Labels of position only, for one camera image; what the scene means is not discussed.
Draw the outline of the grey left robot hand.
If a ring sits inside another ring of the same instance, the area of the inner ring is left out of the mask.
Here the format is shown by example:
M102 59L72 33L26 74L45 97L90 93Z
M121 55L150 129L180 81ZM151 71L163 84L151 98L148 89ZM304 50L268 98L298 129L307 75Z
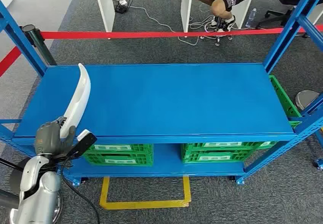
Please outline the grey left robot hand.
M60 137L66 117L41 125L36 132L34 148L37 155L60 155L69 150L75 136L75 126L70 126L66 137Z

